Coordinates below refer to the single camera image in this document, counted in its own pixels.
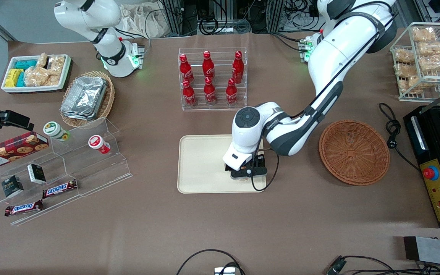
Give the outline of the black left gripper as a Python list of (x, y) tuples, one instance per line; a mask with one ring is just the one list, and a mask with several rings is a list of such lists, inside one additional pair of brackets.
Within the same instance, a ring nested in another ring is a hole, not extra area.
[(230, 172), (230, 175), (267, 175), (264, 154), (258, 153), (254, 159), (244, 163), (239, 170), (225, 165), (225, 171)]

